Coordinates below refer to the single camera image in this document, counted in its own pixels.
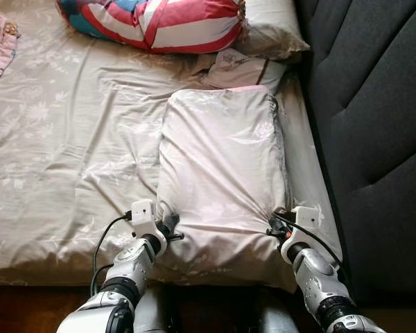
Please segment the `gray upholstered headboard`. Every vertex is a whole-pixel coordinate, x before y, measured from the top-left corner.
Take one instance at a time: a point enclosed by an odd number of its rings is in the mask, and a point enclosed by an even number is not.
[[[302,84],[356,299],[415,301],[416,0],[296,3],[312,48]]]

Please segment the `robotic hand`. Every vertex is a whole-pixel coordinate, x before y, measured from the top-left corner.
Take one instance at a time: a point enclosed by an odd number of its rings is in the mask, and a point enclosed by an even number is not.
[[[294,216],[295,223],[289,221]],[[318,243],[308,233],[315,233],[318,221],[317,210],[298,206],[292,212],[275,214],[270,220],[272,229],[267,231],[279,238],[282,258],[293,265],[306,309],[325,333],[386,333],[362,316],[347,287],[339,282],[336,269],[317,251],[323,242],[319,239]],[[286,224],[297,227],[289,230]]]
[[[169,241],[183,239],[184,235],[173,234],[178,215],[168,216],[156,225],[151,200],[134,202],[131,216],[136,238],[114,258],[101,290],[69,314],[57,333],[133,332],[135,308],[144,294],[146,276],[156,256],[166,250]]]

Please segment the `bed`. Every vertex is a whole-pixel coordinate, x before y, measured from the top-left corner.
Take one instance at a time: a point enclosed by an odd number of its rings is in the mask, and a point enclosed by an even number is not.
[[[0,284],[89,284],[92,252],[107,224],[131,202],[157,197],[168,99],[182,89],[213,90],[200,70],[215,56],[154,55],[82,35],[67,28],[48,0],[0,1],[0,11],[21,33],[0,77]],[[319,236],[341,256],[297,74],[287,71],[275,89],[291,189],[287,208],[320,210]],[[101,264],[131,232],[129,223],[114,226]],[[276,239],[261,237],[265,248],[277,247]],[[177,277],[164,273],[163,263],[153,278],[293,292],[291,269],[272,253],[260,259],[266,269],[254,277],[219,267],[194,280],[193,263],[183,261]]]

